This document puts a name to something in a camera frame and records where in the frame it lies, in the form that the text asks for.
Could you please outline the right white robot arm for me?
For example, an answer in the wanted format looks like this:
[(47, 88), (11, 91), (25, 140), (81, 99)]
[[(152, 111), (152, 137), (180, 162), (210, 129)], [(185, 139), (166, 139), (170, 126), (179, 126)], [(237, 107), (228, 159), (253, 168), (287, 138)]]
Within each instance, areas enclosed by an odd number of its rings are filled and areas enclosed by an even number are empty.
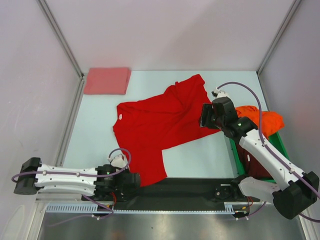
[(289, 220), (317, 201), (320, 178), (290, 162), (250, 118), (238, 117), (232, 100), (227, 96), (203, 104), (200, 126), (221, 130), (227, 138), (255, 157), (275, 181), (270, 183), (251, 176), (238, 177), (237, 184), (230, 188), (235, 200), (242, 201), (250, 196), (272, 203)]

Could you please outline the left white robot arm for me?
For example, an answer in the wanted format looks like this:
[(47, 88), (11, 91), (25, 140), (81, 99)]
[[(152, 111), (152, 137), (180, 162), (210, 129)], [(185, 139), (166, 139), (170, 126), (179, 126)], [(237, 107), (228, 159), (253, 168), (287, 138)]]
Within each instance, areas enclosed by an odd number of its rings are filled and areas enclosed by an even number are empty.
[(20, 172), (11, 179), (16, 195), (37, 193), (66, 193), (81, 195), (95, 201), (115, 198), (126, 201), (140, 188), (141, 178), (132, 173), (123, 155), (117, 155), (110, 163), (93, 168), (72, 169), (42, 163), (39, 157), (24, 162)]

